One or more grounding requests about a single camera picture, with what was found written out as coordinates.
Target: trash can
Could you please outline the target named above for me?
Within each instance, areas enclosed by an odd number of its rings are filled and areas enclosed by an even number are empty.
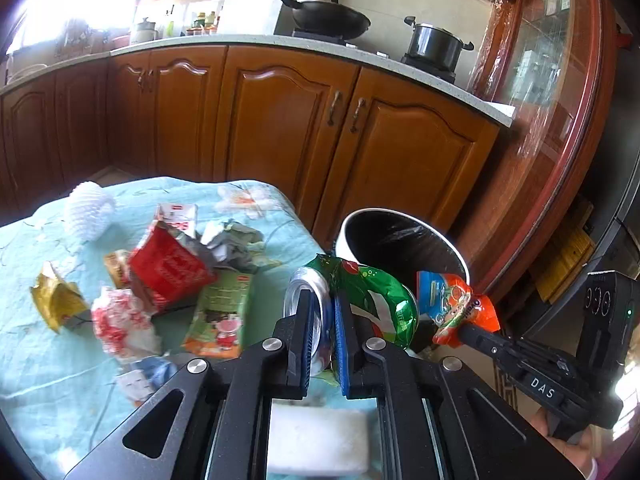
[[[469,283],[469,271],[458,250],[433,227],[390,209],[354,211],[342,222],[335,255],[388,272],[414,296],[418,270],[456,274]],[[421,320],[411,343],[420,352],[431,344],[436,325]]]

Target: countertop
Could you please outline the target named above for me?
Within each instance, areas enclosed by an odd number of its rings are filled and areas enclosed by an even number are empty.
[[[446,81],[437,78],[431,74],[423,72],[420,69],[412,66],[405,65],[393,59],[386,59],[376,54],[366,52],[364,50],[358,50],[356,48],[350,48],[347,46],[326,43],[324,41],[304,40],[302,38],[292,38],[289,36],[256,36],[251,34],[216,34],[214,36],[182,36],[180,38],[167,38],[165,40],[149,41],[146,43],[138,43],[134,45],[125,46],[110,52],[102,52],[100,54],[90,54],[88,56],[76,57],[56,63],[54,65],[43,68],[33,74],[25,76],[9,83],[0,89],[0,95],[9,92],[13,88],[16,88],[36,77],[44,75],[49,72],[53,72],[59,68],[65,68],[78,63],[84,63],[93,61],[96,59],[104,59],[111,56],[121,56],[122,54],[130,54],[131,52],[139,52],[141,50],[148,50],[152,48],[162,48],[166,46],[180,46],[180,45],[193,45],[193,44],[257,44],[268,46],[280,46],[284,48],[295,48],[299,50],[309,50],[312,52],[319,52],[320,54],[327,54],[329,56],[340,57],[343,59],[351,59],[358,63],[374,66],[382,70],[386,70],[391,73],[395,73],[405,78],[411,79],[415,82],[421,83],[425,86],[433,88],[443,94],[449,95],[460,102],[471,106],[475,110],[482,112],[487,117],[491,118],[495,122],[509,128],[511,126],[512,119],[499,111],[493,104],[475,97],[469,92],[464,91],[455,85],[447,83]]]

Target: black frying pan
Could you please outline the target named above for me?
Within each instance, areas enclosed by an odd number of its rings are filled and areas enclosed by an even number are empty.
[[[363,35],[370,27],[369,19],[338,0],[281,0],[293,10],[296,25],[315,34],[352,40]]]

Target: light blue floral tablecloth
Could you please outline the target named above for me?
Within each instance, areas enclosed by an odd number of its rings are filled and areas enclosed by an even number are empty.
[[[287,199],[267,184],[194,184],[159,177],[107,190],[118,207],[113,224],[96,242],[80,244],[65,234],[64,199],[0,228],[0,410],[51,480],[61,479],[134,408],[114,386],[118,365],[102,352],[90,323],[56,334],[40,318],[30,286],[44,261],[78,283],[90,304],[103,284],[111,285],[103,256],[135,247],[159,202],[196,203],[199,232],[209,220],[233,218],[263,232],[266,256],[282,262],[254,280],[245,327],[245,342],[251,344],[271,335],[293,270],[321,252]],[[180,351],[192,315],[188,308],[154,321],[165,351]],[[312,380],[305,401],[336,407],[346,407],[345,402],[336,388],[319,380]],[[375,416],[375,401],[359,402]]]

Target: silver bolt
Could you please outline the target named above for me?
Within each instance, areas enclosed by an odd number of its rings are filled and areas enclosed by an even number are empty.
[[[207,369],[207,362],[204,359],[193,359],[187,364],[187,370],[192,374],[199,374]]]
[[[262,342],[262,348],[268,350],[269,352],[279,350],[281,347],[282,341],[280,341],[277,337],[270,337]]]
[[[449,356],[442,360],[442,366],[449,372],[457,372],[462,368],[462,361],[457,357]]]
[[[386,341],[379,337],[370,337],[366,345],[369,350],[382,350],[386,346]]]

